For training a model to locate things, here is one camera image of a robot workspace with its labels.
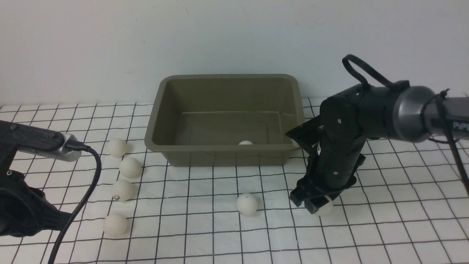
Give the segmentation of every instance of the black grid line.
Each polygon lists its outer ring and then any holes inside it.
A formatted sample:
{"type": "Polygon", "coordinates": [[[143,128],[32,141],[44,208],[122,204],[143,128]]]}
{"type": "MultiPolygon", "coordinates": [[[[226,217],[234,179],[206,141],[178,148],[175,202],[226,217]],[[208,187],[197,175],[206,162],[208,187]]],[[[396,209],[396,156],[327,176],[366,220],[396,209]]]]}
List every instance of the black grid line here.
{"type": "MultiPolygon", "coordinates": [[[[420,155],[420,158],[421,158],[421,159],[424,161],[424,163],[425,163],[425,160],[423,159],[423,157],[422,157],[422,155],[420,154],[420,152],[419,152],[419,155],[420,155]]],[[[448,158],[447,158],[444,154],[443,154],[443,156],[445,157],[445,159],[446,159],[446,161],[448,162],[448,164],[450,164],[448,158]]],[[[451,169],[453,170],[453,172],[454,172],[459,178],[461,178],[461,176],[456,172],[456,170],[454,169],[454,167],[453,167],[453,166],[450,166],[450,167],[451,167],[451,169]]],[[[431,175],[431,177],[433,178],[433,180],[435,180],[435,176],[433,175],[433,173],[431,172],[431,170],[428,170],[428,172],[430,173],[430,175],[431,175]]],[[[448,203],[448,198],[445,196],[445,193],[444,193],[443,190],[441,189],[441,186],[440,186],[438,183],[436,183],[436,185],[437,185],[438,189],[440,190],[440,192],[443,194],[444,200],[446,201],[446,204],[448,205],[448,208],[450,209],[451,213],[452,213],[453,216],[456,218],[456,215],[454,214],[453,209],[451,208],[450,204],[448,203]]],[[[465,231],[464,228],[462,227],[461,222],[459,221],[459,219],[456,218],[456,221],[458,222],[458,225],[459,225],[459,227],[461,228],[461,230],[462,230],[462,231],[464,232],[464,234],[466,235],[466,238],[469,239],[468,234],[466,233],[466,231],[465,231]]],[[[444,245],[443,245],[443,243],[441,243],[441,245],[442,245],[443,248],[445,249],[445,252],[446,252],[446,254],[448,255],[448,258],[450,258],[450,257],[449,257],[449,254],[448,254],[448,252],[447,252],[447,250],[446,250],[446,248],[445,248],[444,245]]]]}
{"type": "MultiPolygon", "coordinates": [[[[383,235],[381,234],[381,231],[380,231],[379,228],[378,228],[378,223],[376,222],[375,215],[374,215],[374,213],[373,213],[373,210],[371,209],[370,200],[368,199],[368,195],[366,194],[365,189],[363,188],[363,184],[362,184],[361,181],[360,181],[360,176],[358,175],[358,173],[357,173],[357,180],[358,180],[358,182],[360,182],[360,187],[362,188],[362,191],[363,191],[363,193],[364,193],[364,195],[365,195],[366,201],[367,201],[367,203],[368,203],[368,208],[370,208],[370,212],[371,212],[371,216],[373,217],[374,225],[375,225],[375,227],[376,227],[376,229],[377,229],[377,231],[378,231],[378,234],[379,234],[379,239],[381,239],[381,243],[384,244],[383,235]]],[[[387,248],[384,247],[384,250],[385,250],[385,252],[386,252],[386,255],[387,255],[387,258],[388,258],[388,260],[389,260],[389,263],[391,263],[391,257],[389,256],[389,252],[387,251],[387,248]]]]}
{"type": "MultiPolygon", "coordinates": [[[[310,98],[308,98],[308,102],[310,103],[311,112],[313,113],[313,116],[315,116],[315,115],[314,115],[314,112],[313,112],[313,106],[312,106],[312,104],[311,104],[311,99],[310,99],[310,98]]],[[[307,165],[307,162],[306,162],[307,159],[306,159],[306,157],[304,156],[304,151],[302,151],[302,154],[303,154],[304,166],[307,167],[307,166],[308,166],[308,165],[307,165]]],[[[331,252],[329,251],[329,247],[327,246],[327,239],[326,239],[326,237],[325,237],[324,225],[323,225],[323,223],[322,223],[322,218],[321,218],[321,217],[319,218],[319,223],[321,224],[321,232],[322,232],[322,234],[323,234],[324,244],[325,244],[325,247],[326,247],[326,250],[327,250],[327,256],[329,257],[329,262],[332,263],[331,252]]]]}
{"type": "MultiPolygon", "coordinates": [[[[262,191],[262,203],[264,204],[264,209],[266,209],[265,208],[264,185],[262,184],[262,178],[260,178],[260,180],[261,180],[261,191],[262,191]]],[[[265,210],[262,213],[265,217],[265,226],[267,227],[267,238],[269,240],[270,261],[273,264],[272,247],[271,247],[270,233],[269,233],[269,223],[267,222],[267,213],[265,212],[265,210]]]]}
{"type": "MultiPolygon", "coordinates": [[[[159,206],[159,213],[161,214],[162,210],[163,210],[163,202],[165,200],[165,189],[166,189],[166,177],[167,177],[167,174],[168,174],[168,166],[166,166],[166,169],[165,169],[165,181],[163,182],[163,197],[161,198],[161,204],[159,206]]],[[[159,220],[158,220],[158,237],[160,237],[159,233],[161,231],[161,216],[159,217],[159,220]]],[[[156,264],[156,259],[158,257],[158,245],[159,245],[159,241],[160,239],[158,239],[158,241],[156,241],[156,249],[155,249],[155,264],[156,264]]]]}
{"type": "MultiPolygon", "coordinates": [[[[35,117],[36,114],[38,113],[38,109],[39,109],[39,106],[38,106],[38,108],[35,110],[36,112],[34,113],[34,115],[33,115],[32,119],[31,119],[31,122],[29,123],[29,125],[31,125],[32,120],[34,119],[34,117],[35,117]]],[[[29,165],[27,171],[29,171],[29,170],[31,169],[31,166],[32,166],[33,162],[34,162],[34,159],[31,161],[31,164],[29,165]]],[[[23,242],[23,238],[21,238],[20,246],[18,246],[18,248],[16,249],[15,256],[13,257],[13,260],[11,261],[12,263],[15,262],[15,258],[16,258],[16,256],[18,255],[18,252],[20,251],[20,247],[21,247],[21,243],[22,243],[22,242],[23,242]]]]}
{"type": "MultiPolygon", "coordinates": [[[[237,191],[237,196],[236,197],[239,197],[240,193],[239,193],[239,182],[238,182],[238,167],[236,166],[235,169],[235,175],[236,175],[236,191],[237,191]]],[[[213,200],[212,200],[212,217],[215,219],[215,209],[213,207],[213,200]]],[[[241,228],[241,214],[238,213],[238,223],[239,223],[239,241],[240,241],[240,248],[241,248],[241,264],[244,264],[244,257],[243,257],[243,249],[242,249],[242,228],[241,228]]]]}
{"type": "MultiPolygon", "coordinates": [[[[57,113],[58,107],[59,107],[59,106],[57,106],[57,108],[56,108],[56,110],[55,110],[55,112],[54,112],[54,115],[52,116],[52,119],[53,119],[53,117],[55,116],[55,114],[57,113]]],[[[74,108],[74,110],[73,110],[72,119],[73,119],[73,117],[75,116],[75,113],[76,113],[76,108],[74,108]]],[[[72,122],[70,122],[70,123],[68,124],[68,128],[67,128],[66,132],[68,132],[68,129],[70,128],[70,124],[71,124],[71,123],[72,123],[72,122]]],[[[47,179],[45,180],[44,187],[42,188],[43,191],[44,191],[44,189],[45,189],[45,186],[47,185],[47,182],[48,182],[49,177],[50,177],[50,175],[51,175],[51,173],[52,173],[52,168],[54,167],[54,165],[55,165],[55,160],[52,162],[51,169],[50,169],[50,171],[49,171],[49,174],[47,175],[47,179]]],[[[63,203],[64,203],[64,201],[65,201],[65,197],[66,197],[67,191],[68,191],[68,186],[70,185],[70,182],[71,182],[71,180],[72,180],[72,176],[73,176],[73,171],[72,171],[71,174],[70,174],[70,179],[68,180],[68,185],[67,185],[67,188],[65,189],[65,194],[63,195],[62,203],[61,203],[61,205],[59,206],[59,210],[62,208],[63,203]]],[[[52,238],[52,232],[51,232],[51,234],[49,235],[49,239],[48,239],[49,242],[50,242],[51,238],[52,238]]],[[[42,255],[41,263],[42,263],[42,260],[45,258],[46,250],[44,250],[44,254],[42,255]]]]}
{"type": "MultiPolygon", "coordinates": [[[[113,123],[113,118],[114,118],[114,113],[115,113],[115,111],[116,111],[116,106],[117,106],[117,104],[114,105],[114,109],[113,109],[113,114],[112,114],[112,117],[111,117],[111,121],[109,122],[109,129],[111,129],[111,125],[112,125],[112,123],[113,123]]],[[[135,107],[136,107],[136,104],[134,104],[134,109],[133,109],[133,111],[132,111],[132,115],[133,115],[134,112],[135,112],[135,107]]],[[[129,139],[129,135],[130,135],[130,129],[129,129],[129,131],[127,132],[127,138],[126,138],[126,141],[125,141],[126,143],[127,143],[127,140],[129,139]]],[[[121,174],[121,172],[119,171],[119,172],[117,173],[117,180],[119,180],[120,174],[121,174]]],[[[111,202],[109,203],[109,209],[107,210],[107,214],[108,214],[108,215],[109,215],[109,213],[111,212],[112,205],[113,205],[113,199],[112,199],[111,202]]],[[[80,232],[80,227],[81,227],[81,225],[78,226],[78,230],[77,230],[77,232],[76,232],[76,235],[77,235],[77,236],[78,236],[78,234],[79,234],[79,232],[80,232]]],[[[98,254],[97,254],[97,256],[96,256],[96,261],[98,261],[98,259],[99,259],[99,254],[101,253],[101,246],[102,246],[102,245],[103,245],[103,240],[101,239],[101,242],[99,243],[98,254]]]]}
{"type": "MultiPolygon", "coordinates": [[[[103,144],[103,147],[101,148],[101,153],[104,151],[104,144],[103,144]]],[[[83,215],[85,213],[85,210],[86,210],[86,205],[83,206],[83,212],[82,212],[82,215],[81,215],[81,219],[83,219],[83,215]]],[[[72,252],[70,253],[70,258],[68,259],[69,262],[71,262],[72,260],[72,256],[73,256],[73,251],[75,250],[75,245],[76,245],[76,241],[77,241],[77,238],[78,238],[78,234],[80,233],[80,227],[81,227],[81,221],[80,221],[80,224],[78,225],[78,229],[76,231],[76,235],[75,235],[75,240],[73,241],[73,247],[72,247],[72,252]]]]}
{"type": "Polygon", "coordinates": [[[129,258],[129,253],[130,253],[130,244],[132,242],[132,233],[133,233],[133,230],[134,230],[134,224],[135,224],[135,214],[137,213],[137,206],[138,206],[138,197],[140,195],[140,189],[142,188],[142,179],[143,179],[143,175],[145,173],[145,162],[146,162],[146,155],[147,155],[147,151],[145,151],[145,158],[144,158],[144,163],[142,165],[142,175],[140,176],[140,182],[138,184],[138,190],[137,190],[137,194],[136,194],[136,201],[135,201],[135,209],[134,209],[134,216],[132,218],[132,224],[130,225],[130,238],[129,238],[129,246],[127,247],[127,257],[126,259],[129,258]]]}
{"type": "MultiPolygon", "coordinates": [[[[421,158],[422,161],[425,163],[425,160],[423,159],[423,157],[422,157],[421,155],[420,155],[420,158],[421,158]]],[[[399,160],[399,163],[402,165],[401,158],[400,158],[399,156],[397,156],[397,159],[399,160]]],[[[410,177],[409,177],[409,175],[408,175],[408,173],[407,173],[406,170],[404,170],[404,173],[405,173],[405,175],[407,176],[407,178],[409,179],[409,182],[411,182],[410,177]]],[[[427,210],[425,209],[424,204],[422,203],[422,199],[420,199],[420,195],[418,194],[418,192],[417,192],[417,190],[415,189],[414,184],[413,184],[412,182],[411,182],[411,186],[412,186],[412,189],[414,189],[415,193],[417,194],[417,197],[418,197],[418,199],[419,199],[418,201],[419,201],[419,203],[420,203],[420,206],[423,208],[423,210],[424,210],[424,212],[425,212],[425,215],[426,215],[427,218],[430,220],[430,216],[428,215],[428,212],[427,212],[427,210]]],[[[440,236],[438,235],[438,232],[437,232],[435,226],[433,225],[433,222],[430,221],[430,224],[431,224],[431,227],[433,228],[435,234],[437,235],[438,239],[440,240],[440,244],[441,244],[441,246],[443,247],[443,249],[444,249],[444,251],[445,251],[445,253],[446,253],[446,256],[448,257],[448,259],[450,259],[449,254],[448,254],[448,251],[447,251],[446,248],[444,247],[443,242],[441,241],[440,236]]]]}
{"type": "MultiPolygon", "coordinates": [[[[366,144],[368,144],[368,147],[370,148],[370,151],[373,152],[373,150],[371,149],[370,143],[367,141],[366,144]]],[[[379,168],[378,161],[377,161],[377,159],[376,159],[376,157],[375,157],[374,155],[373,155],[373,158],[374,158],[374,160],[375,160],[375,162],[376,162],[376,165],[377,165],[378,168],[379,168]]],[[[381,177],[383,177],[383,180],[386,182],[386,179],[384,178],[384,175],[383,175],[383,172],[381,171],[381,169],[380,169],[379,172],[380,172],[380,174],[381,174],[381,177]]],[[[389,186],[387,187],[387,190],[388,190],[389,193],[391,194],[391,197],[392,197],[392,199],[393,199],[393,202],[395,202],[396,200],[394,199],[394,195],[393,195],[393,193],[391,192],[391,190],[389,189],[389,186]]],[[[399,209],[397,210],[397,212],[398,212],[398,214],[399,214],[399,217],[401,218],[401,221],[404,222],[403,219],[402,219],[402,215],[401,215],[401,212],[399,211],[399,209]]],[[[406,230],[407,236],[410,238],[410,234],[409,234],[409,231],[408,231],[406,225],[404,225],[404,229],[406,230]]],[[[415,248],[415,245],[414,245],[413,243],[412,243],[412,247],[414,248],[414,252],[415,252],[415,255],[416,255],[417,258],[418,258],[418,261],[419,261],[420,263],[422,263],[422,260],[420,259],[420,256],[418,255],[418,252],[417,252],[417,249],[415,248]]]]}

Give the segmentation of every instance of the white wall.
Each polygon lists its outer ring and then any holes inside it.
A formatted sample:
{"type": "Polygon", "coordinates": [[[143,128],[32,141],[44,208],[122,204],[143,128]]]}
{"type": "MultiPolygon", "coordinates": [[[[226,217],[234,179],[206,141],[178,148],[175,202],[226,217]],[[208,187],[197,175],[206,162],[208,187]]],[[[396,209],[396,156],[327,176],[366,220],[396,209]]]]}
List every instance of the white wall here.
{"type": "Polygon", "coordinates": [[[0,104],[152,101],[174,74],[287,73],[303,96],[356,81],[469,91],[468,0],[2,0],[0,104]]]}

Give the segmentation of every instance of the olive green bin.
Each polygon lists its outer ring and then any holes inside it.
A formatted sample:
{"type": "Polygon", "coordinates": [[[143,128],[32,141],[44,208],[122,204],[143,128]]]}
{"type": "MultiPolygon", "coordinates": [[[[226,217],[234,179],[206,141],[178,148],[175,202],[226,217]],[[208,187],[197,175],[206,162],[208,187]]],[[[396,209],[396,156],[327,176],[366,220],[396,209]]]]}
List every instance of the olive green bin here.
{"type": "Polygon", "coordinates": [[[170,76],[159,86],[145,145],[172,166],[283,165],[298,149],[285,132],[303,122],[290,75],[170,76]],[[238,145],[244,140],[253,145],[238,145]]]}

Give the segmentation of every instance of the black cord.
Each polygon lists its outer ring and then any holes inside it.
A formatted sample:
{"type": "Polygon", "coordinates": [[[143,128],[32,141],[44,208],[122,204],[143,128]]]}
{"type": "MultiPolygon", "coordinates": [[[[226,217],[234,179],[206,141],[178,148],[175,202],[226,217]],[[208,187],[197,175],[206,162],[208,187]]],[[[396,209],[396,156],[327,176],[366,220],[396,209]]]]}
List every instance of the black cord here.
{"type": "Polygon", "coordinates": [[[428,141],[431,141],[431,142],[435,142],[435,143],[440,143],[440,144],[449,144],[449,141],[444,141],[444,140],[436,140],[436,139],[432,139],[432,138],[429,138],[428,141]]]}
{"type": "Polygon", "coordinates": [[[94,172],[93,181],[91,182],[91,185],[88,188],[88,191],[86,191],[82,200],[78,203],[75,210],[73,210],[72,214],[70,215],[70,218],[65,223],[63,229],[60,231],[59,235],[57,236],[57,239],[55,240],[55,243],[54,243],[54,247],[52,248],[52,251],[51,251],[51,256],[49,257],[49,261],[47,262],[48,264],[54,263],[55,257],[57,256],[57,252],[59,251],[59,247],[60,247],[60,244],[62,243],[65,233],[67,232],[68,228],[72,224],[75,217],[78,215],[80,210],[83,208],[83,206],[86,204],[86,202],[90,198],[91,194],[93,193],[94,188],[96,187],[96,184],[98,184],[99,176],[101,174],[101,158],[99,157],[99,154],[94,149],[78,141],[69,141],[67,142],[66,147],[72,150],[83,150],[83,151],[91,153],[96,160],[96,170],[94,172]]]}
{"type": "Polygon", "coordinates": [[[371,67],[369,64],[366,62],[362,61],[360,58],[358,58],[355,55],[349,54],[345,56],[342,59],[342,64],[344,65],[345,70],[352,75],[355,79],[357,79],[361,84],[363,90],[367,91],[370,89],[370,84],[368,84],[368,81],[366,78],[358,73],[352,65],[350,65],[350,62],[353,62],[355,65],[360,67],[362,70],[364,70],[366,73],[368,73],[371,77],[373,77],[375,80],[380,82],[382,85],[386,87],[391,87],[393,85],[392,82],[390,82],[388,79],[386,79],[384,76],[382,76],[379,72],[377,72],[373,67],[371,67]]]}
{"type": "Polygon", "coordinates": [[[443,106],[443,100],[446,97],[446,93],[448,90],[444,90],[440,92],[437,97],[435,98],[435,103],[438,111],[438,116],[441,122],[441,127],[443,128],[443,133],[445,134],[446,140],[448,141],[448,145],[451,149],[451,153],[453,154],[454,160],[456,162],[456,167],[458,168],[459,175],[461,177],[461,181],[466,188],[466,192],[469,195],[469,178],[464,169],[464,165],[462,164],[461,157],[459,156],[458,148],[456,147],[456,141],[453,139],[453,134],[448,126],[448,122],[446,120],[446,113],[445,108],[443,106]]]}

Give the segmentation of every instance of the white ball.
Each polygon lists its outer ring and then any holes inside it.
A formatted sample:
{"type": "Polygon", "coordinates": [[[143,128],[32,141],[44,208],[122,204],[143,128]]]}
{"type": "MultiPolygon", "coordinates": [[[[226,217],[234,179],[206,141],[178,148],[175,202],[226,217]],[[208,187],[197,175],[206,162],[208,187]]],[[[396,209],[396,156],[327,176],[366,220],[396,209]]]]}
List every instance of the white ball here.
{"type": "Polygon", "coordinates": [[[332,199],[331,199],[328,195],[326,195],[325,198],[326,198],[329,202],[326,203],[325,205],[323,205],[321,208],[319,208],[319,210],[318,210],[316,213],[314,213],[315,215],[317,215],[317,216],[319,216],[319,217],[323,217],[323,216],[328,215],[328,214],[332,211],[332,209],[333,209],[333,207],[334,207],[334,204],[333,204],[333,202],[332,202],[332,199]]]}
{"type": "Polygon", "coordinates": [[[109,155],[120,158],[127,152],[127,143],[122,139],[111,139],[106,145],[109,155]]]}
{"type": "Polygon", "coordinates": [[[112,213],[104,219],[104,233],[111,237],[123,235],[127,230],[127,218],[121,214],[112,213]]]}
{"type": "Polygon", "coordinates": [[[299,147],[300,147],[300,145],[299,145],[296,141],[294,141],[294,140],[292,140],[292,144],[293,144],[293,146],[294,146],[295,148],[299,148],[299,147]]]}
{"type": "Polygon", "coordinates": [[[244,216],[253,216],[259,207],[259,203],[254,195],[245,193],[238,197],[236,207],[244,216]]]}
{"type": "Polygon", "coordinates": [[[121,161],[119,165],[119,171],[121,172],[122,176],[126,178],[136,178],[140,172],[140,167],[142,165],[138,160],[127,157],[121,161]]]}
{"type": "Polygon", "coordinates": [[[245,141],[239,142],[238,145],[253,145],[253,143],[252,143],[251,141],[249,141],[249,140],[245,140],[245,141]]]}
{"type": "Polygon", "coordinates": [[[111,194],[117,201],[127,201],[134,194],[134,187],[128,180],[120,179],[114,182],[111,194]]]}

